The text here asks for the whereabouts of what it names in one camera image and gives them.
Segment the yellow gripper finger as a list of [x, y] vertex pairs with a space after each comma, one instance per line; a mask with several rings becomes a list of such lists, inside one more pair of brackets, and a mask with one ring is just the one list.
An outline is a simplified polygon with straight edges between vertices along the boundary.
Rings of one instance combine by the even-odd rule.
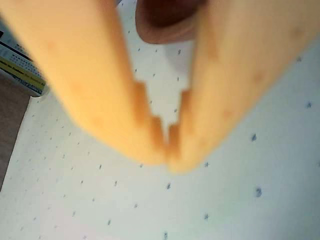
[[79, 127], [138, 163], [165, 163], [113, 0], [3, 0], [0, 15]]
[[209, 0], [197, 13], [190, 87], [169, 128], [167, 166], [198, 164], [320, 33], [317, 0]]

